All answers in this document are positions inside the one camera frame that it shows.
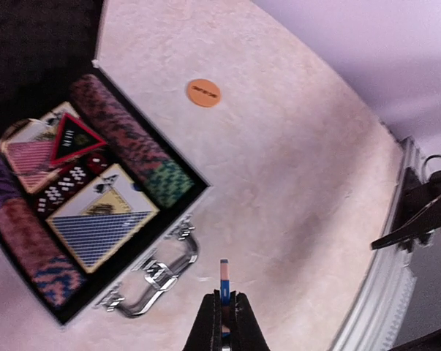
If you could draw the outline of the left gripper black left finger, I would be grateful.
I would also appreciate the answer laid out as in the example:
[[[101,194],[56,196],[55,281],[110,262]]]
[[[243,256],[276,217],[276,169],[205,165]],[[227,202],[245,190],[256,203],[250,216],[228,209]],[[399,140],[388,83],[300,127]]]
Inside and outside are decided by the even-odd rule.
[[[218,290],[204,295],[183,351],[222,349],[222,305]]]

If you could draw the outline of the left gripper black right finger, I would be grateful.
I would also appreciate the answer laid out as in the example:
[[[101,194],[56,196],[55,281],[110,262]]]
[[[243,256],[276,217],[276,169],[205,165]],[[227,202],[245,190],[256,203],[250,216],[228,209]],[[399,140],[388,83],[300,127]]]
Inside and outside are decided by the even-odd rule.
[[[249,299],[242,292],[234,298],[234,350],[270,350]]]

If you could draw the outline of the blue white poker chip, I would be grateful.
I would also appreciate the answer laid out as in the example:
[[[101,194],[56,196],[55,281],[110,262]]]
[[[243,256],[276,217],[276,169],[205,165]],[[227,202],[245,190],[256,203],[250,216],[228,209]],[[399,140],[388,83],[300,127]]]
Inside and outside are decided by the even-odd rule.
[[[228,259],[220,260],[220,300],[222,306],[222,340],[230,336],[230,269]]]

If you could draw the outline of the green chip stack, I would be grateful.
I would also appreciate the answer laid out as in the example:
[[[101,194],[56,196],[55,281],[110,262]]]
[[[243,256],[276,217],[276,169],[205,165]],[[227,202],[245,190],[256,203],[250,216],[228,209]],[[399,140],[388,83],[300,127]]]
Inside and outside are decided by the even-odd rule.
[[[165,160],[143,184],[159,205],[169,208],[190,190],[194,182],[176,162]]]

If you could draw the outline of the aluminium poker case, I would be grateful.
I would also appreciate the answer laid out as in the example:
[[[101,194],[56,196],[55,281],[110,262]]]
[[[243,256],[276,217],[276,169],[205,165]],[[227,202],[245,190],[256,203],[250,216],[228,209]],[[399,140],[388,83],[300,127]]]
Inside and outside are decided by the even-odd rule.
[[[66,325],[145,314],[197,260],[209,185],[102,63],[103,1],[0,1],[0,248]]]

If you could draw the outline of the red translucent die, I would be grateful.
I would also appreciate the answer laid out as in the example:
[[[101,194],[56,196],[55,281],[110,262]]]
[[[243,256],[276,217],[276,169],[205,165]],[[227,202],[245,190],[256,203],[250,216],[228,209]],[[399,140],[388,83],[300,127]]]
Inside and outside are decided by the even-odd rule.
[[[35,201],[34,208],[38,216],[46,218],[50,213],[50,201],[45,197],[40,197]]]
[[[57,181],[50,189],[57,197],[67,198],[75,192],[76,183],[71,178],[64,178],[63,180]]]
[[[96,156],[87,156],[86,157],[86,167],[89,169],[89,171],[98,176],[100,175],[104,170],[108,168],[108,163],[106,158],[96,155]]]
[[[39,201],[45,204],[58,205],[64,201],[64,196],[58,186],[49,186],[44,189]]]
[[[63,175],[63,182],[70,187],[84,186],[91,179],[89,171],[84,166],[73,166]]]

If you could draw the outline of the black red triangular button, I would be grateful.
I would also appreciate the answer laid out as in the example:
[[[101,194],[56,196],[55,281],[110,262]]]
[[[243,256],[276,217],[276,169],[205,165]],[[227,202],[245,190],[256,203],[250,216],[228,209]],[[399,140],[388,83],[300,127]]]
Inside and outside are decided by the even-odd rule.
[[[65,113],[57,128],[50,164],[57,167],[107,143],[92,128],[70,113]]]

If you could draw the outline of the blue white chip stack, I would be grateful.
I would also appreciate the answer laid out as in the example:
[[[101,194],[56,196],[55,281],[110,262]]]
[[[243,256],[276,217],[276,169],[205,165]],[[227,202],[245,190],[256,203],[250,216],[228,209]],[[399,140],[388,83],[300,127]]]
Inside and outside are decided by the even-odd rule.
[[[58,309],[83,286],[86,278],[67,256],[61,254],[42,265],[32,281],[46,301]]]

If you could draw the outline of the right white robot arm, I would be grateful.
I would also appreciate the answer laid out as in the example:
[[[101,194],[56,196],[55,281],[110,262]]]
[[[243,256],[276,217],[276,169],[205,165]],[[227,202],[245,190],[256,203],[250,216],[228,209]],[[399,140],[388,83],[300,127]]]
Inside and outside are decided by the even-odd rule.
[[[419,186],[404,190],[402,194],[404,222],[389,234],[373,241],[372,250],[389,246],[413,252],[414,244],[427,245],[431,234],[441,229],[441,170]]]

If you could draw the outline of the blue card deck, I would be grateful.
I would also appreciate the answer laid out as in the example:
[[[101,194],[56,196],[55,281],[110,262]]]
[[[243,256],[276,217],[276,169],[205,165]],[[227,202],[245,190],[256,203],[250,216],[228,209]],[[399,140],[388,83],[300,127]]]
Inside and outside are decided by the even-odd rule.
[[[46,222],[80,267],[93,273],[158,213],[124,168],[113,164]]]

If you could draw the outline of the right chip row in case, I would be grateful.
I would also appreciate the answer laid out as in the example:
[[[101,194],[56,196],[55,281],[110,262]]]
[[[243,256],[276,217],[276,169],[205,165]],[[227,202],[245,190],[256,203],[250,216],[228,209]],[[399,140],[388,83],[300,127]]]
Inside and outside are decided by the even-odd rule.
[[[70,86],[76,105],[117,156],[142,180],[174,165],[167,152],[136,121],[95,75],[84,75]]]

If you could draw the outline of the chip row in case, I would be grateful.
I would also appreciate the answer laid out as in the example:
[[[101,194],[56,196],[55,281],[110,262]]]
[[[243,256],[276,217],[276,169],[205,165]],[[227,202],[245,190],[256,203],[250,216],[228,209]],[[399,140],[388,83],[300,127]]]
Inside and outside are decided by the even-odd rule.
[[[0,233],[14,257],[30,278],[35,278],[60,249],[39,223],[22,197],[0,157]]]
[[[95,75],[84,75],[70,86],[76,105],[117,156],[142,180],[174,165],[167,152],[136,121]]]

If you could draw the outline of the left chip row in case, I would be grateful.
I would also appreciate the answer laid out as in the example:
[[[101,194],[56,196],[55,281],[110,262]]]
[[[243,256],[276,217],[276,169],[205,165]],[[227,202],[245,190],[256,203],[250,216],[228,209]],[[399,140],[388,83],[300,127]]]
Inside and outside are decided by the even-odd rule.
[[[0,157],[0,233],[14,257],[30,278],[35,278],[60,249],[39,223],[22,197]]]

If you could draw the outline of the orange round button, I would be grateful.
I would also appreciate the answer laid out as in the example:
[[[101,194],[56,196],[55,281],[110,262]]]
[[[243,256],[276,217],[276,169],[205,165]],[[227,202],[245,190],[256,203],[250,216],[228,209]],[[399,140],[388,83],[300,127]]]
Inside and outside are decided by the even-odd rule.
[[[186,95],[191,102],[201,107],[213,107],[222,98],[219,87],[206,79],[195,79],[188,82]]]

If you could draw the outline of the front aluminium rail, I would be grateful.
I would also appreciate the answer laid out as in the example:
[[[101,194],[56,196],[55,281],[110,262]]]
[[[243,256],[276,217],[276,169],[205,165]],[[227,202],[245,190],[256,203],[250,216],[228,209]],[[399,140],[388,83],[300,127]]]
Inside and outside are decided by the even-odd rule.
[[[422,156],[412,137],[401,142],[403,159],[383,235],[402,223],[403,192],[418,181]],[[416,278],[412,254],[389,246],[373,251],[360,292],[330,346],[331,350],[389,350],[410,303]]]

